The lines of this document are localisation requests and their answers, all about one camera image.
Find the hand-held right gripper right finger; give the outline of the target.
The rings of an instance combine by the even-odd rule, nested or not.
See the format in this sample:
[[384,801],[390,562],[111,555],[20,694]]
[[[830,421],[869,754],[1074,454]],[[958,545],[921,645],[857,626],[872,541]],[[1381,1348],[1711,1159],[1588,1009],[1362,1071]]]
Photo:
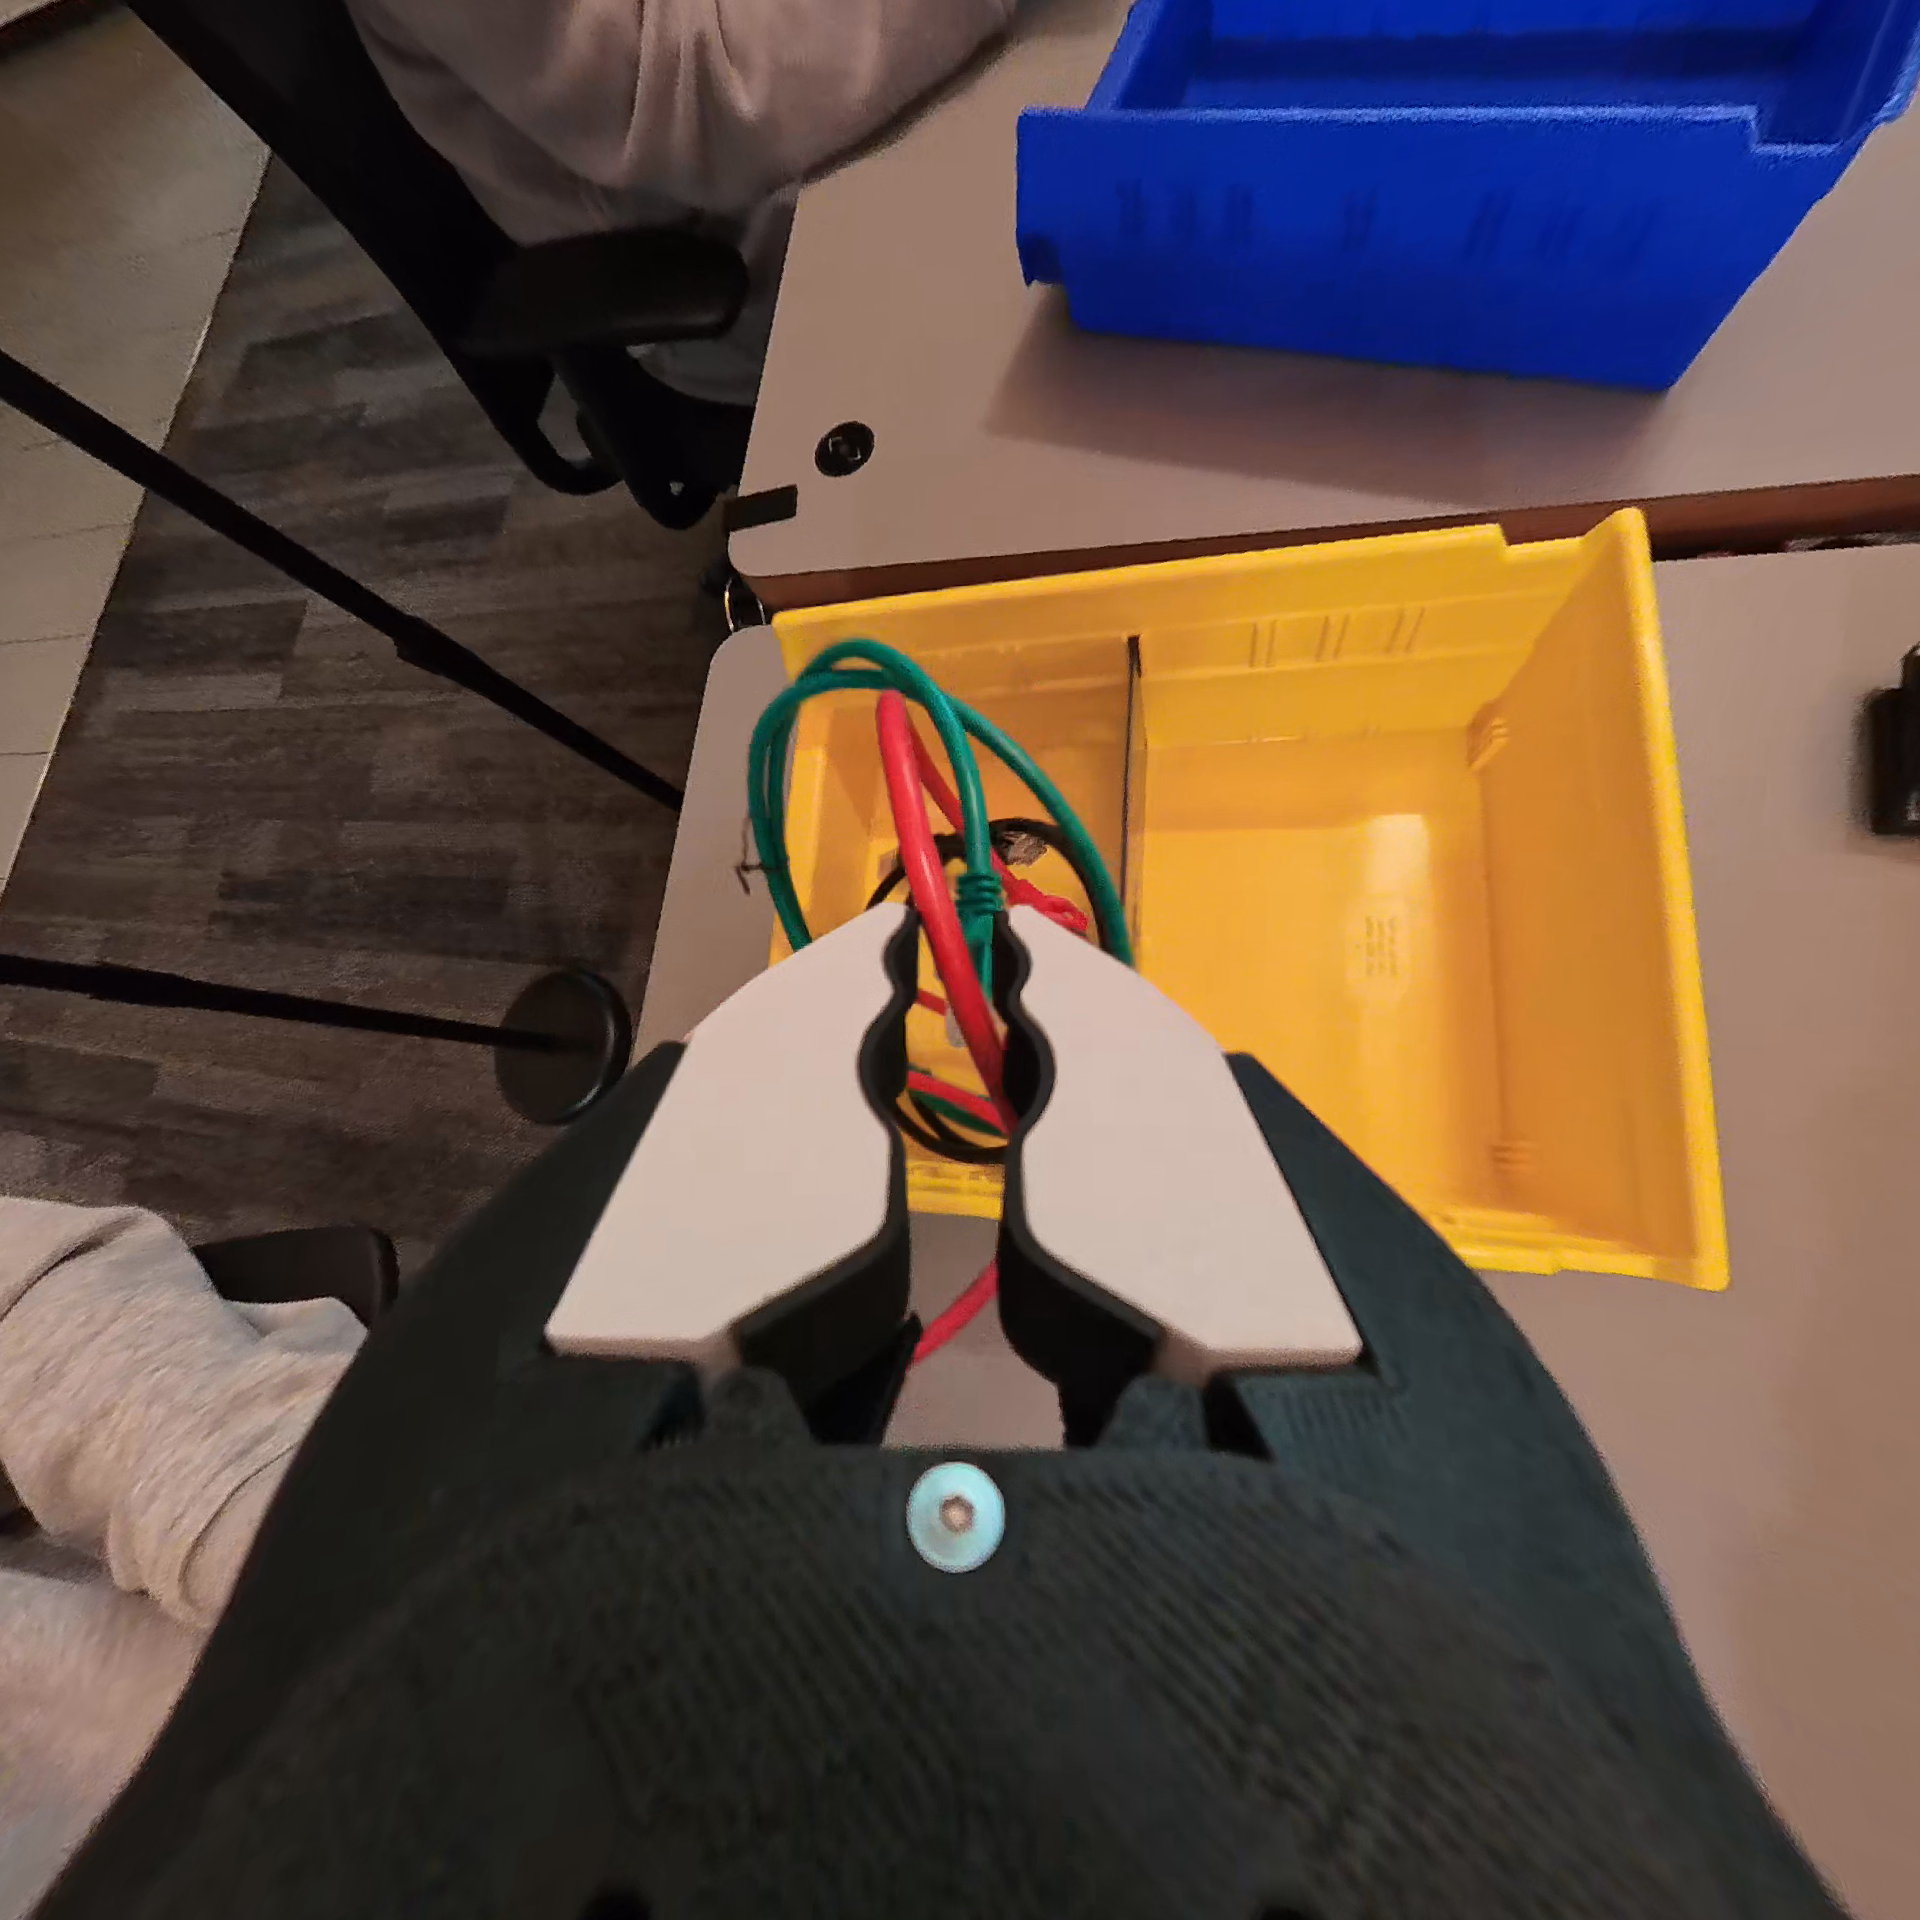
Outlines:
[[1018,904],[1000,925],[997,1316],[1101,1428],[1142,1376],[1330,1373],[1362,1337],[1226,1051],[1119,958]]

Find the black stand leg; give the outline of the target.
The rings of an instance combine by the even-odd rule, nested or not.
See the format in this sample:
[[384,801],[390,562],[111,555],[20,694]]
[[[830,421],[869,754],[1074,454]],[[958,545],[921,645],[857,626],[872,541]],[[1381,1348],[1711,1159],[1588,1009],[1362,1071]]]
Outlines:
[[553,739],[567,754],[588,762],[592,767],[606,771],[643,801],[664,805],[669,815],[684,811],[684,790],[677,781],[656,774],[651,767],[606,744],[600,731],[540,700],[527,688],[493,670],[485,657],[448,636],[439,626],[398,609],[379,591],[323,562],[313,549],[259,521],[227,492],[191,475],[157,447],[136,439],[118,421],[76,403],[74,394],[68,394],[68,389],[23,366],[11,352],[4,352],[4,404],[45,425],[57,439],[74,443],[111,475],[132,484],[143,492],[153,492],[200,527],[285,575],[292,586],[306,587],[331,609],[350,613],[351,620],[379,633],[405,666],[453,684],[471,697],[500,709],[513,722],[535,728],[540,737]]

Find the blue plastic storage bin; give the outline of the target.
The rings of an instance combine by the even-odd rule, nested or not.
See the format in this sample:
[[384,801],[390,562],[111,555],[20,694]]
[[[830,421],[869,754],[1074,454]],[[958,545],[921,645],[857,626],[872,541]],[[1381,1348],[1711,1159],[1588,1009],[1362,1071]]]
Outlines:
[[1916,90],[1916,2],[1133,2],[1020,109],[1087,332],[1665,390]]

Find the black ethernet splitter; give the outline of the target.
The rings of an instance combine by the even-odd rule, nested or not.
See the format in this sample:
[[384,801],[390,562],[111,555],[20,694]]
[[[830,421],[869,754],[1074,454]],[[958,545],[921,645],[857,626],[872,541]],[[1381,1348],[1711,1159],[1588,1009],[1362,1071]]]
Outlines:
[[1879,840],[1916,841],[1916,645],[1897,676],[1863,704],[1868,829]]

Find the black bin divider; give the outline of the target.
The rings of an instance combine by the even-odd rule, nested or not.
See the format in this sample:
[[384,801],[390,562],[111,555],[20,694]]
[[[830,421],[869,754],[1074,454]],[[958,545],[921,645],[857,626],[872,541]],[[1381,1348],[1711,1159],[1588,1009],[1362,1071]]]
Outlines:
[[1142,636],[1125,642],[1128,688],[1125,688],[1125,793],[1119,793],[1119,901],[1131,943],[1131,965],[1143,958],[1142,932],[1142,871],[1143,871],[1143,781],[1149,781],[1149,737],[1143,737],[1143,666]]

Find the yellow plastic storage bin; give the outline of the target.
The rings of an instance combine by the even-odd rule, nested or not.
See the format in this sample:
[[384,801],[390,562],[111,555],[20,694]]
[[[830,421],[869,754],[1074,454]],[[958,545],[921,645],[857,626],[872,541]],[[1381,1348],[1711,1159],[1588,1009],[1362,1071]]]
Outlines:
[[1471,1269],[1727,1289],[1688,821],[1645,517],[1243,549],[784,609],[994,719],[1119,883],[1139,970]]

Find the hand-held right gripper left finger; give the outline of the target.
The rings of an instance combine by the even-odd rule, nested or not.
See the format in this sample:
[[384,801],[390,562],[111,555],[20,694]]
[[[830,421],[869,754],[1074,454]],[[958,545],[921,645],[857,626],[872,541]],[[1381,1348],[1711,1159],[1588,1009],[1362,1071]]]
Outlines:
[[828,1395],[907,1316],[898,1099],[918,916],[876,904],[716,1009],[545,1316],[561,1357],[778,1373]]

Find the grey desk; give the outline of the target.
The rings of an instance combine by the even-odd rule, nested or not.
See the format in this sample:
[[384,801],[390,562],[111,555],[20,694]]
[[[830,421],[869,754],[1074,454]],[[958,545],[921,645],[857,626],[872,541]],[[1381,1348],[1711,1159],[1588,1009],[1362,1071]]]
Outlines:
[[1695,1666],[1857,1916],[1916,1916],[1916,841],[1863,700],[1916,545],[1651,567],[1731,1286],[1486,1283],[1643,1528]]
[[[1125,2],[1032,2],[918,121],[796,208],[729,534],[775,609],[1643,506],[1651,555],[1916,531],[1916,114],[1874,133],[1682,380],[1620,394],[1078,332],[1013,257],[1013,123],[1078,104]],[[863,419],[866,468],[817,436]]]

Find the black stand rod with disc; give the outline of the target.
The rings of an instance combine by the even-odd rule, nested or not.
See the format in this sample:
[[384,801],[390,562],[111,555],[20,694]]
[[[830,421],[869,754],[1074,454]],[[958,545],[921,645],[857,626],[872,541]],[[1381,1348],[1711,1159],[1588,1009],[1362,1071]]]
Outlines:
[[527,1125],[561,1127],[600,1107],[622,1079],[634,1019],[592,970],[540,972],[496,1020],[370,1009],[290,989],[252,989],[180,972],[4,953],[6,989],[88,996],[116,1009],[205,1011],[326,1032],[367,1032],[485,1051],[500,1099]]

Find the person's grey clothing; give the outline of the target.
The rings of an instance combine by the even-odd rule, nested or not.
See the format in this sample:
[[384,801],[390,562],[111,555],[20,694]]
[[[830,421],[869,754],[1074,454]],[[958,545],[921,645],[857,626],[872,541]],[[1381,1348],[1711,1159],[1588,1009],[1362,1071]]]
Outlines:
[[4,1198],[4,1916],[143,1761],[361,1334],[220,1301],[153,1212]]

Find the black office chair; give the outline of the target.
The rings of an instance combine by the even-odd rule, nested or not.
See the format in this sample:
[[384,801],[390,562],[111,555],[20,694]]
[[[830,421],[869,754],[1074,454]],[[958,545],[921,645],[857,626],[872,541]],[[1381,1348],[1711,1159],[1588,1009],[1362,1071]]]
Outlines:
[[405,121],[345,2],[131,2],[390,283],[548,491],[622,486],[669,531],[732,491],[634,349],[739,319],[739,254],[681,224],[513,248]]

